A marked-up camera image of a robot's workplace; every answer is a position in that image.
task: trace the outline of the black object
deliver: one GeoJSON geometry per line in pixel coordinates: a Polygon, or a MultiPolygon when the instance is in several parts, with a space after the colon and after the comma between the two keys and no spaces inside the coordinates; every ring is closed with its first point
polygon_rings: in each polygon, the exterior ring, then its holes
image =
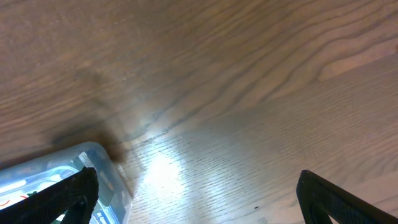
{"type": "Polygon", "coordinates": [[[61,224],[88,224],[98,200],[98,179],[94,168],[78,173],[0,210],[0,223],[49,224],[65,211],[61,224]]]}
{"type": "Polygon", "coordinates": [[[331,182],[303,170],[296,193],[306,224],[398,223],[398,219],[355,197],[331,182]]]}

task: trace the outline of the wooden table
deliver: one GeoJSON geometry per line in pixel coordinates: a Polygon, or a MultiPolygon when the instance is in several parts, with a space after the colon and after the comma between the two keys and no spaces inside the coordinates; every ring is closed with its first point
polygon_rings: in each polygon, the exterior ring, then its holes
{"type": "Polygon", "coordinates": [[[102,144],[131,223],[303,223],[310,169],[398,215],[398,2],[4,0],[0,165],[102,144]]]}

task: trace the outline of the transparent container lid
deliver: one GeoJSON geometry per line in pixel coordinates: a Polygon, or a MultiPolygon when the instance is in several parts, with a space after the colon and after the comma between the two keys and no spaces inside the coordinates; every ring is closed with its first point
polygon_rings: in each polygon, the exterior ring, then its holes
{"type": "MultiPolygon", "coordinates": [[[[60,182],[84,166],[95,168],[99,183],[99,199],[90,223],[127,223],[131,196],[106,151],[95,142],[85,142],[0,170],[0,210],[60,182]]],[[[60,223],[63,216],[53,224],[60,223]]]]}

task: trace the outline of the wooden surface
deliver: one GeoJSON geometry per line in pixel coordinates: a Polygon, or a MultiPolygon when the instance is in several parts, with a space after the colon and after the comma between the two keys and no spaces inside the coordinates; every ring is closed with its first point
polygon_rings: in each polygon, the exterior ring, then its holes
{"type": "Polygon", "coordinates": [[[301,169],[398,215],[397,1],[6,0],[0,20],[1,167],[97,141],[132,223],[302,223],[301,169]]]}

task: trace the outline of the brown wood grain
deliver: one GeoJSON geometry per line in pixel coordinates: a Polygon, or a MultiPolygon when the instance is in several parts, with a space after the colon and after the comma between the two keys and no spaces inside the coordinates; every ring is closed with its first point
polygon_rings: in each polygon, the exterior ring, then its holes
{"type": "Polygon", "coordinates": [[[300,169],[396,175],[395,0],[6,0],[0,21],[0,167],[97,141],[134,222],[301,222],[300,169]]]}

